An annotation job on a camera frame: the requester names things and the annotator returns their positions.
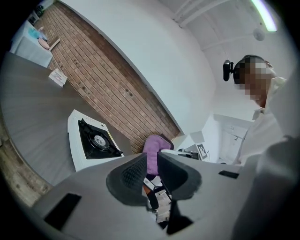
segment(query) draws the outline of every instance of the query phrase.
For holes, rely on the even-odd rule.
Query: portable gas stove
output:
[[[77,110],[67,120],[67,132],[76,171],[124,156],[104,123]]]

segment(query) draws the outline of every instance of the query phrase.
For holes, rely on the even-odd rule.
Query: wooden floor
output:
[[[52,189],[20,157],[11,143],[2,118],[0,107],[0,170],[10,190],[28,207]]]
[[[35,24],[41,26],[49,41],[60,38],[49,68],[60,68],[81,96],[130,139],[134,153],[142,151],[149,135],[177,136],[178,128],[137,73],[76,13],[57,2]]]

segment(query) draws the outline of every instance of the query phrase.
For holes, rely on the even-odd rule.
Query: small sign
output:
[[[200,152],[200,155],[201,155],[201,159],[204,160],[205,158],[207,158],[207,154],[206,154],[206,151],[203,147],[203,144],[199,144],[197,145],[198,149],[199,149],[199,152]]]
[[[49,78],[55,81],[61,87],[63,87],[68,79],[68,77],[64,75],[63,72],[58,68],[50,73]]]

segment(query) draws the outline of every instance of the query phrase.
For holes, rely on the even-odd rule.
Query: white stove casing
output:
[[[72,159],[74,162],[74,166],[76,169],[76,172],[90,166],[106,163],[112,160],[115,160],[117,158],[121,158],[124,155],[122,154],[121,157],[110,157],[110,158],[101,158],[101,159],[87,159],[83,146],[81,143],[81,138],[80,138],[80,133],[79,133],[79,120],[84,120],[87,124],[93,125],[96,128],[105,130],[108,132],[109,136],[111,137],[115,147],[119,149],[118,145],[114,141],[113,137],[109,133],[107,126],[104,123],[101,123],[99,121],[96,121],[81,112],[77,110],[73,110],[69,118],[67,119],[67,132],[69,133],[69,140],[70,140],[70,148],[71,148],[71,154],[72,154]]]

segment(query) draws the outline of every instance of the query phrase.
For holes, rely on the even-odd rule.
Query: white table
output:
[[[29,34],[32,28],[35,29],[27,20],[23,23],[12,38],[10,52],[47,68],[53,55]]]

